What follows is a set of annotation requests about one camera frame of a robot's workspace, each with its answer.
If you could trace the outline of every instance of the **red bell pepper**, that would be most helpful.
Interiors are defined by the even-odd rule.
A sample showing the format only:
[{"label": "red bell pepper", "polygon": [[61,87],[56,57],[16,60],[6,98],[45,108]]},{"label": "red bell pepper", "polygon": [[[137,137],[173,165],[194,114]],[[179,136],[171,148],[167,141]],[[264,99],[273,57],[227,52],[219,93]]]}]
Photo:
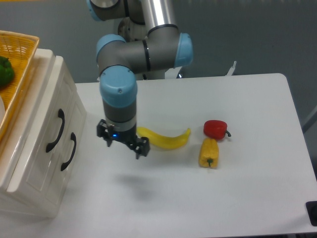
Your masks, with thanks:
[{"label": "red bell pepper", "polygon": [[222,140],[226,134],[231,137],[227,127],[228,125],[224,121],[209,120],[204,124],[204,134],[210,138]]}]

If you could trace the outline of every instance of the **pepper stem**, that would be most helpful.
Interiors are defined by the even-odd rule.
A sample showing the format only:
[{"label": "pepper stem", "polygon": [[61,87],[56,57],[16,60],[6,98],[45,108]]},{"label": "pepper stem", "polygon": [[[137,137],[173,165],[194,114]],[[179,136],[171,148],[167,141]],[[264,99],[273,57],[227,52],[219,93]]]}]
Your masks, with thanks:
[{"label": "pepper stem", "polygon": [[228,137],[231,137],[231,134],[230,134],[230,132],[229,131],[227,131],[226,130],[226,132],[225,132],[227,135],[228,135]]},{"label": "pepper stem", "polygon": [[207,159],[207,163],[209,164],[209,167],[211,167],[212,162],[213,162],[213,159]]}]

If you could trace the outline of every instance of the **yellow banana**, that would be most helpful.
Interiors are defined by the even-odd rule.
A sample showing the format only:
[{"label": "yellow banana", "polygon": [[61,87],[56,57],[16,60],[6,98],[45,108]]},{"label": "yellow banana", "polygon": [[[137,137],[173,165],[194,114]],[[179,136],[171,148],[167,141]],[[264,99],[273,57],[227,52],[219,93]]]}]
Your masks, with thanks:
[{"label": "yellow banana", "polygon": [[187,143],[188,137],[190,135],[190,129],[188,128],[184,134],[179,135],[177,137],[159,135],[145,127],[137,127],[137,133],[140,137],[147,137],[150,143],[157,147],[167,150],[173,150]]}]

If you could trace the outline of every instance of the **gray wall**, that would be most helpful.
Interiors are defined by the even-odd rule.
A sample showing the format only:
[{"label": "gray wall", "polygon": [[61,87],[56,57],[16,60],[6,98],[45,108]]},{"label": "gray wall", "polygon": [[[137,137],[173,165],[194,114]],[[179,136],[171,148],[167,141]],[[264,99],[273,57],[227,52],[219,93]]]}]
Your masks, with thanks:
[{"label": "gray wall", "polygon": [[[173,3],[180,30],[194,43],[186,77],[225,75],[237,60],[237,74],[286,75],[301,121],[317,105],[317,0]],[[40,48],[63,56],[76,82],[96,81],[96,42],[117,23],[95,22],[85,0],[0,2],[0,29],[39,36]],[[316,135],[317,125],[305,135],[313,164]]]}]

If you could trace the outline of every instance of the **wicker basket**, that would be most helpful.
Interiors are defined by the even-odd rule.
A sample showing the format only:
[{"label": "wicker basket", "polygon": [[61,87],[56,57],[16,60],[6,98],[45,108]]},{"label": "wicker basket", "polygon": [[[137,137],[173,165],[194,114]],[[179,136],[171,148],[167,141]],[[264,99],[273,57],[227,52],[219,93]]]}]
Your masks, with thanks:
[{"label": "wicker basket", "polygon": [[5,115],[0,124],[0,142],[18,113],[19,102],[23,100],[28,83],[26,75],[40,39],[35,36],[0,31],[0,56],[8,57],[15,76],[7,86],[0,87]]}]

